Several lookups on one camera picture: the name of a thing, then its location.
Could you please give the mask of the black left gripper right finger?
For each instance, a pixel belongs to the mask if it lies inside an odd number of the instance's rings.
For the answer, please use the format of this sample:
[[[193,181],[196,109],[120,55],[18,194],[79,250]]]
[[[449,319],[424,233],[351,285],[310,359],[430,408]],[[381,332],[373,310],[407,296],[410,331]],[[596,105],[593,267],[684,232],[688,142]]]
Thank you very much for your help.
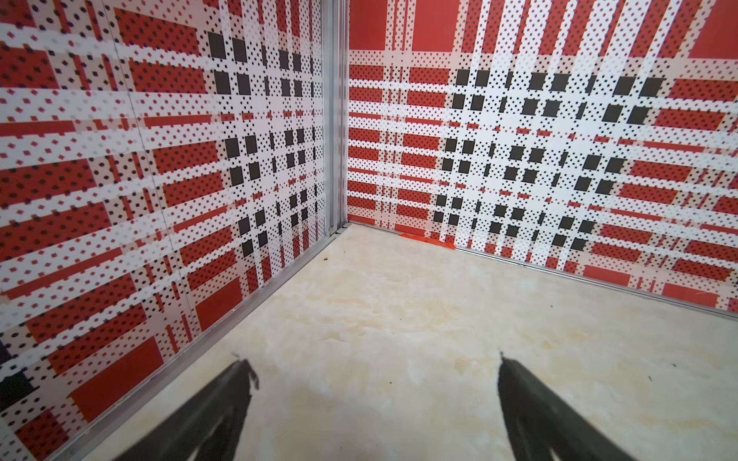
[[[498,393],[517,460],[630,460],[519,361],[503,357]]]

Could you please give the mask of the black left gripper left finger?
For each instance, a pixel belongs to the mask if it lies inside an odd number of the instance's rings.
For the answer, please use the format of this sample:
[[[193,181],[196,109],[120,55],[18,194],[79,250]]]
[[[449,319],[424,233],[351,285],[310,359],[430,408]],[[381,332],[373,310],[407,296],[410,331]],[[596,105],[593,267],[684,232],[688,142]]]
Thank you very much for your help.
[[[233,460],[259,377],[236,361],[119,460]]]

